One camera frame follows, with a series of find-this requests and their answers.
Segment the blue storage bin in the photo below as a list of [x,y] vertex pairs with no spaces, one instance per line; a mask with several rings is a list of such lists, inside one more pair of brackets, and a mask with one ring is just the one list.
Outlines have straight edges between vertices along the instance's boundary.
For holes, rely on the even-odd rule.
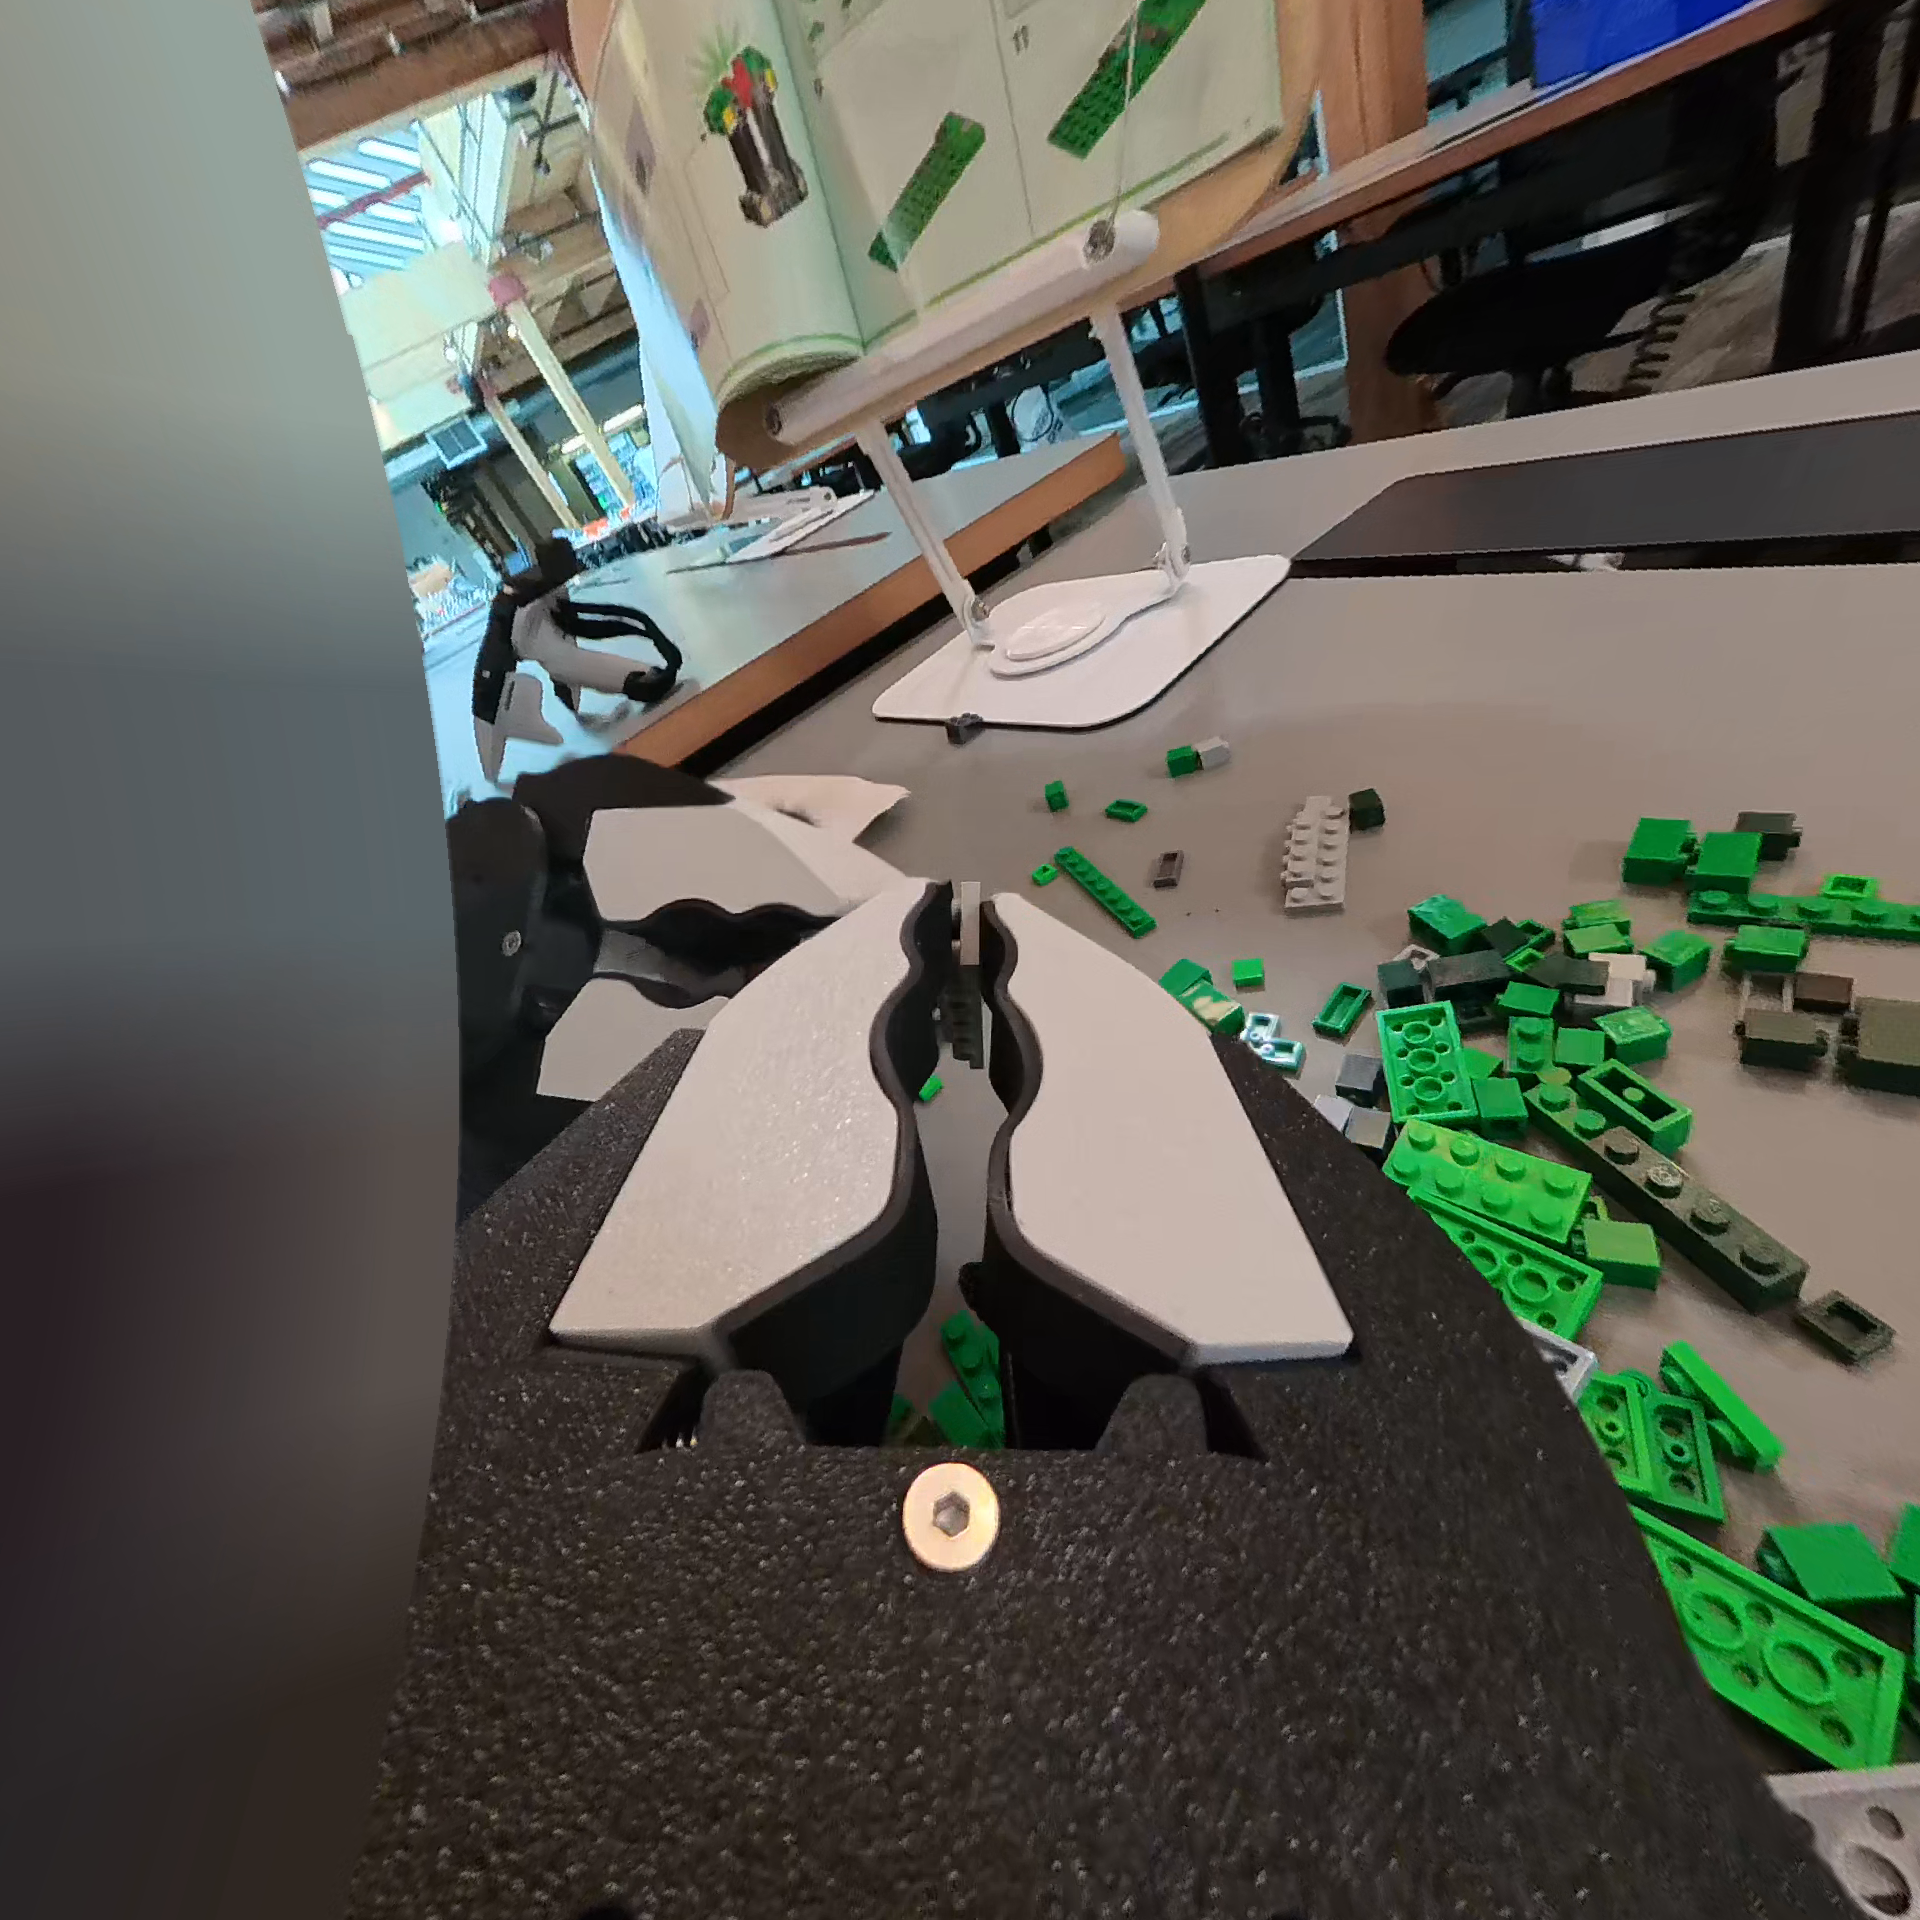
[[1747,3],[1527,3],[1532,77],[1556,90],[1656,52]]

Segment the long grey studded plate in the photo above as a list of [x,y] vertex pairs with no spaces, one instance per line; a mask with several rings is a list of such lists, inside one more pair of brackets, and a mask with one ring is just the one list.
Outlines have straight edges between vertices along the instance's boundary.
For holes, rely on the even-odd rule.
[[990,1062],[990,1011],[980,966],[982,901],[980,881],[958,881],[951,888],[951,950],[935,1004],[935,1028],[944,1051],[976,1072]]

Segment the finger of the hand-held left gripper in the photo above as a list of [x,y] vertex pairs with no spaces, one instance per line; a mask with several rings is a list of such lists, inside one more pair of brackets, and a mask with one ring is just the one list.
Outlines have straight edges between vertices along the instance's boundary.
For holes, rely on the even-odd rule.
[[680,1030],[701,1030],[752,974],[592,971],[543,1038],[540,1097],[593,1101]]
[[599,810],[583,875],[599,922],[648,942],[816,931],[905,883],[840,833],[761,804]]

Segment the thin green studded strip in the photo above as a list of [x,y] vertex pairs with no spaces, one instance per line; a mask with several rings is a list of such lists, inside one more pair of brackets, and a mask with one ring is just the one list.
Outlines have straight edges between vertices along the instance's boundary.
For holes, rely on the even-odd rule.
[[1155,914],[1133,901],[1112,875],[1107,875],[1086,852],[1061,846],[1051,866],[1080,890],[1110,922],[1132,939],[1143,939],[1158,929]]

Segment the instruction booklet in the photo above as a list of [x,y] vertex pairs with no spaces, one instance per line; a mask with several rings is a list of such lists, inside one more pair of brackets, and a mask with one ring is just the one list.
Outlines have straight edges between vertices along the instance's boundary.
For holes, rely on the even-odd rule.
[[568,4],[592,184],[684,444],[835,422],[1211,252],[1311,120],[1307,4]]

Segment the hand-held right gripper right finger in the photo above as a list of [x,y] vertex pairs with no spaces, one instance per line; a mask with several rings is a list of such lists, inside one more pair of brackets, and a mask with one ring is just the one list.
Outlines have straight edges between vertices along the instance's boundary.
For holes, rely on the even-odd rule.
[[1036,904],[980,906],[990,1078],[980,1258],[1017,1450],[1092,1450],[1152,1376],[1347,1360],[1352,1325],[1240,1105],[1176,998]]

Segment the grey desk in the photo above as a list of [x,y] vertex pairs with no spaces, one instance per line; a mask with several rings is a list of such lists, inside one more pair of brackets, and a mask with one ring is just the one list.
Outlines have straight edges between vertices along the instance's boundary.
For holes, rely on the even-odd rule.
[[[1222,962],[1259,948],[1275,1004],[1305,1018],[1341,970],[1405,939],[1443,892],[1535,914],[1605,884],[1628,818],[1724,822],[1800,811],[1807,858],[1853,860],[1897,898],[1915,884],[1915,565],[1366,574],[1286,584],[1147,715],[1079,740],[870,717],[881,674],[835,692],[741,774],[859,774],[910,800],[876,829],[901,866],[1013,881],[1040,861],[1040,781],[1075,796],[1127,883],[1188,852],[1171,929],[1133,945]],[[1347,904],[1281,910],[1296,806],[1351,806]],[[1211,1381],[1152,1376],[1123,1404],[1115,1456],[987,1458],[1004,1531],[982,1568],[915,1571],[879,1546],[878,1478],[835,1456],[821,1507],[757,1478],[774,1521],[780,1649],[744,1684],[726,1754],[767,1805],[812,1826],[901,1805],[927,1824],[990,1817],[1017,1838],[1067,1817],[1132,1833],[1227,1817],[1305,1832],[1323,1852],[1493,1859],[1572,1833],[1629,1840],[1715,1820],[1769,1822],[1756,1774],[1807,1756],[1717,1697],[1661,1582],[1628,1600],[1635,1670],[1517,1670],[1427,1690],[1352,1669],[1365,1638],[1309,1649],[1305,1552],[1268,1504],[1251,1434]]]

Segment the white book stand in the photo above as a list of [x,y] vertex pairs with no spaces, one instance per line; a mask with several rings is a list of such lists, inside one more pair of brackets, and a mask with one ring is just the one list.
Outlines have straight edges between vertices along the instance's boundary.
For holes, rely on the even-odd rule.
[[656,464],[645,525],[661,542],[709,537],[713,565],[774,561],[876,499],[870,488],[845,493],[831,488],[764,492],[741,477],[705,432],[701,409],[672,388],[647,356],[640,358],[640,382]]
[[[744,426],[744,409],[729,406],[717,418],[711,442],[737,469],[767,470],[852,440],[876,466],[885,493],[896,502],[929,568],[958,620],[958,635],[929,662],[878,697],[873,707],[878,720],[940,725],[973,715],[990,726],[1009,730],[1107,726],[1152,704],[1286,579],[1289,565],[1270,556],[1220,562],[1192,557],[1184,513],[1171,492],[1163,460],[1150,442],[1144,388],[1120,323],[1124,306],[1152,298],[1155,288],[1172,275],[1137,275],[1128,283],[1110,283],[1086,309],[1056,314],[1009,344],[992,344],[977,358],[949,370],[923,392],[868,393],[861,406],[835,422],[792,418],[800,401],[843,395],[840,382],[828,377],[759,393],[764,426],[750,432],[743,446],[724,444],[724,430]],[[902,457],[892,448],[887,426],[958,377],[977,372],[1079,320],[1089,325],[1095,348],[1112,377],[1135,444],[1143,488],[1158,520],[1158,552],[1140,570],[1086,584],[1027,587],[990,609],[949,557],[945,542],[921,507]]]

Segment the wooden-edged desk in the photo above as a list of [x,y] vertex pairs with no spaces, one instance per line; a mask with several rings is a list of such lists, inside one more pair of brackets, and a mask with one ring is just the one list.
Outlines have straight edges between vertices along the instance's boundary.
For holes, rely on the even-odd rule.
[[[1915,186],[1915,4],[1749,4],[1566,86],[1511,86],[1319,178],[1175,278],[1190,388],[1213,466],[1395,440],[1453,393],[1504,384],[1508,418],[1660,392],[1703,298],[1781,235],[1766,372],[1915,346],[1872,328],[1888,218]],[[1631,309],[1568,370],[1400,377],[1395,329],[1501,265],[1600,248],[1701,201],[1771,205],[1756,242],[1686,298]]]
[[[1061,521],[1127,475],[1104,430],[916,484],[949,557],[977,593],[1048,552]],[[684,654],[678,689],[614,755],[705,774],[830,700],[868,667],[949,625],[945,598],[887,493],[772,561],[743,568],[636,562],[630,596]]]

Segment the black office chair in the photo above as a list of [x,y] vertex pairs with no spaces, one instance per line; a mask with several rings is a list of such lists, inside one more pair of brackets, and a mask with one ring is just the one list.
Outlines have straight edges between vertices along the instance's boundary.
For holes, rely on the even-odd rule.
[[1382,350],[1396,377],[1545,377],[1600,352],[1643,305],[1681,317],[1688,296],[1756,242],[1771,195],[1704,198],[1668,225],[1507,264],[1432,298]]

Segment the black desk panel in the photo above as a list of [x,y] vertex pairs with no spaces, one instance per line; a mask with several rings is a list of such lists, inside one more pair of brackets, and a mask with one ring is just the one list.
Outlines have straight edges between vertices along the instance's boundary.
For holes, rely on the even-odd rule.
[[1908,444],[1686,444],[1405,477],[1307,544],[1311,577],[1453,572],[1478,561],[1708,554],[1915,540]]

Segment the pile of green toy bricks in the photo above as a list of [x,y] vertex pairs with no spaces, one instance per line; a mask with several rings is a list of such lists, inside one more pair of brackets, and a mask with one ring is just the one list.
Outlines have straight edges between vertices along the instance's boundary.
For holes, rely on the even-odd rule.
[[[1205,1373],[1275,1484],[1286,1546],[1302,1550],[1302,1614],[1332,1622],[1305,1629],[1309,1649],[1472,1698],[1493,1693],[1497,1660],[1535,1674],[1579,1652],[1628,1674],[1641,1644],[1619,1606],[1648,1609],[1656,1579],[1717,1697],[1824,1770],[1912,1784],[1915,1768],[1891,1760],[1897,1722],[1915,1720],[1915,1649],[1879,1628],[1915,1611],[1915,1504],[1892,1563],[1856,1525],[1795,1521],[1764,1529],[1744,1566],[1703,1539],[1724,1522],[1720,1460],[1769,1475],[1782,1440],[1693,1345],[1671,1342],[1656,1376],[1597,1369],[1574,1389],[1593,1454],[1520,1369],[1529,1337],[1574,1345],[1605,1290],[1656,1290],[1663,1258],[1697,1273],[1574,1168],[1525,1101],[1541,1082],[1572,1086],[1695,1177],[1675,1154],[1692,1112],[1638,1070],[1641,1040],[1663,1044],[1663,1021],[1628,1004],[1564,1028],[1549,970],[1511,977],[1489,947],[1435,956],[1422,984],[1444,990],[1459,970],[1493,971],[1515,1004],[1501,1062],[1480,1072],[1446,997],[1375,1011],[1375,1051],[1331,1107],[1372,1126],[1382,1168],[1279,1086],[1275,1060],[1297,1049],[1270,1021],[1192,962],[1163,977],[1222,1046],[1351,1318],[1347,1360]],[[1747,1314],[1785,1313],[1840,1360],[1891,1340],[1838,1292]],[[1334,1628],[1365,1649],[1334,1656]]]

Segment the long dark green plate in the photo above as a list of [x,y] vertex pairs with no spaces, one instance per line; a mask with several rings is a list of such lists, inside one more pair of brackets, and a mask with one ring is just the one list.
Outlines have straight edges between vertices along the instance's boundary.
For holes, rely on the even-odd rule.
[[1675,1158],[1584,1105],[1572,1086],[1525,1091],[1532,1122],[1571,1164],[1635,1210],[1668,1249],[1747,1313],[1798,1300],[1807,1262]]

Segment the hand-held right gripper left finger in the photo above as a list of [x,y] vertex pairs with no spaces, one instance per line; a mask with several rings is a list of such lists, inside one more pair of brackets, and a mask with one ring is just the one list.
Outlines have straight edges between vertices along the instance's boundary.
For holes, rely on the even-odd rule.
[[716,1014],[560,1296],[563,1348],[769,1376],[804,1434],[878,1444],[936,1280],[918,1096],[953,888],[901,881]]

